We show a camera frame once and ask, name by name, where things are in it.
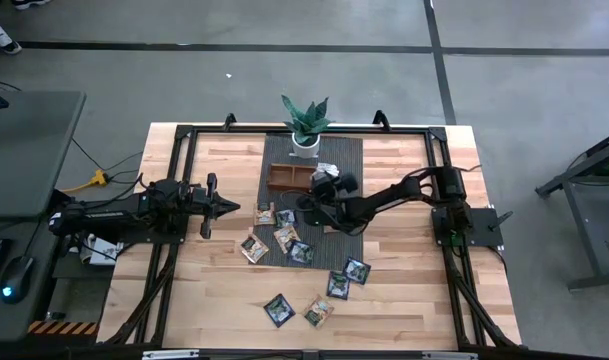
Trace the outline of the grey desk top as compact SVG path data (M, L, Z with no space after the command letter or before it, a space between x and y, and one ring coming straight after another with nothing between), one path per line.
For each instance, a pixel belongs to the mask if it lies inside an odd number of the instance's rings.
M3 92L0 109L0 219L45 212L79 122L86 94Z

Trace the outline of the silver metal bracket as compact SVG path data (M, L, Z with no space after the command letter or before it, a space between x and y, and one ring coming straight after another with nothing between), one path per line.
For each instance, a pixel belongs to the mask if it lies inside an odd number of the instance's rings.
M200 357L198 349L145 351L141 360L194 360Z
M465 352L424 351L422 360L479 360L478 355Z

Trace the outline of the grey woven placemat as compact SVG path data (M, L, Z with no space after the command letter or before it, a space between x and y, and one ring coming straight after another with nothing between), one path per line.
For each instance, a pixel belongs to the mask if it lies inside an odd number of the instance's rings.
M289 135L269 134L266 136L261 175L258 186L256 203L251 206L253 211L260 205L272 204L277 211L291 209L298 196L290 193L282 195L277 190L268 188L269 170L272 164L295 164L315 167L318 163L335 165L341 174L351 173L359 184L363 183L363 142L358 138L323 137L320 142L318 156L312 159L302 159L291 154L293 144ZM340 271L346 260L353 257L363 258L363 237L349 236L341 232L326 233L321 226L310 226L304 221L304 214L295 214L296 233L300 240L313 248L312 262L307 266L315 269ZM274 237L278 230L275 225L259 225L253 233L266 244L269 251L258 263L265 266L284 266L303 268L303 263L290 259L283 253Z

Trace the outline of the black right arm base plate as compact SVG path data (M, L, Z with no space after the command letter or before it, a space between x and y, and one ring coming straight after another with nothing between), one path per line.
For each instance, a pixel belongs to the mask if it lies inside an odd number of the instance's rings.
M498 247L504 241L492 208L441 207L431 212L435 242L443 247Z

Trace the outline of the grey metal stand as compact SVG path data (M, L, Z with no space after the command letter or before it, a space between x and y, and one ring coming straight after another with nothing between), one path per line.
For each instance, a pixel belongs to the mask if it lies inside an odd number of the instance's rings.
M568 202L592 275L571 291L609 285L609 136L580 153L568 168L535 189L541 198L561 190Z

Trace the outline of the black computer mouse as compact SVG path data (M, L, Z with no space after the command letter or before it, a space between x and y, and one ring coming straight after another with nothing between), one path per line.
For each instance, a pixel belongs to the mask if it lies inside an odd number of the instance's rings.
M0 281L0 295L4 303L16 304L25 298L34 263L33 257L25 255L10 260Z

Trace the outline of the white paper box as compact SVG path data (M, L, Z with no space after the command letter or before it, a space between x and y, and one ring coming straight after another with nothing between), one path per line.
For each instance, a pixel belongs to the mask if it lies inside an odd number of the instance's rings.
M92 266L114 266L124 250L123 243L113 244L93 234L80 239L78 244L81 262Z

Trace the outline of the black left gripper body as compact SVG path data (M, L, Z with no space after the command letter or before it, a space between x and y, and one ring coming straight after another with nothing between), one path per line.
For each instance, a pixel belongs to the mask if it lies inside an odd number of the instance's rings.
M201 236L203 239L211 238L211 222L215 218L216 203L214 202L215 190L217 186L217 176L215 173L207 175L205 200L204 200L204 215L201 224Z

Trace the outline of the clear foil packet front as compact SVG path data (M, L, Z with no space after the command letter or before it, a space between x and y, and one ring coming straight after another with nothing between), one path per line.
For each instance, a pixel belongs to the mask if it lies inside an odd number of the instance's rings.
M315 328L321 327L333 313L334 307L320 295L305 308L302 315L310 325Z

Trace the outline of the person's shoe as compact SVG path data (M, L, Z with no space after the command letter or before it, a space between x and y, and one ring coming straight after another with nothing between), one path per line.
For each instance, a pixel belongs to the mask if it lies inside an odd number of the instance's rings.
M15 55L20 53L23 48L21 45L13 40L10 35L0 25L0 48L9 55Z
M16 10L24 11L34 6L43 6L52 0L10 0Z

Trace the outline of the brown wooden compartment tray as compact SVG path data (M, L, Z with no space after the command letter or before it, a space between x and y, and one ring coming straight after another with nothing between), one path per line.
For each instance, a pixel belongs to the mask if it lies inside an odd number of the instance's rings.
M317 168L308 165L276 164L269 166L266 185L272 191L310 192L311 175Z

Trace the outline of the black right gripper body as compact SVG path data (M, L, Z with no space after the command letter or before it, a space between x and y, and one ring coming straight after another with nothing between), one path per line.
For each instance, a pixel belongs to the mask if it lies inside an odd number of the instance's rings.
M334 199L321 200L324 210L332 219L331 227L338 231L345 231L348 221L346 220L346 200L350 194L357 191L359 186L356 177L352 173L335 176L337 194Z

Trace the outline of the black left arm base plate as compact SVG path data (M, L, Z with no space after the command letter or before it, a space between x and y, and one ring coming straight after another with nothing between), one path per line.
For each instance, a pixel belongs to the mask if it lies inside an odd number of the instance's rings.
M181 244L184 242L189 215L179 210L154 210L118 227L123 243Z

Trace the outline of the snake plant in white pot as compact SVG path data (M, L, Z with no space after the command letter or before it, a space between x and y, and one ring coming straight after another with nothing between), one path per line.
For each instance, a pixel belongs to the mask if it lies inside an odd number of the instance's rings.
M282 95L281 100L291 116L284 124L292 133L294 154L304 159L317 157L321 133L333 123L326 117L328 97L319 104L312 102L306 110L297 108L286 95Z

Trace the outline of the orange black hazard tape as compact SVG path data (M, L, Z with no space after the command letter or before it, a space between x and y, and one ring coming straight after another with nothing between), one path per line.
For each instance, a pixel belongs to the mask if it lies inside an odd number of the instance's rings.
M28 329L28 334L34 335L73 335L93 336L98 332L95 322L61 322L61 321L34 321Z

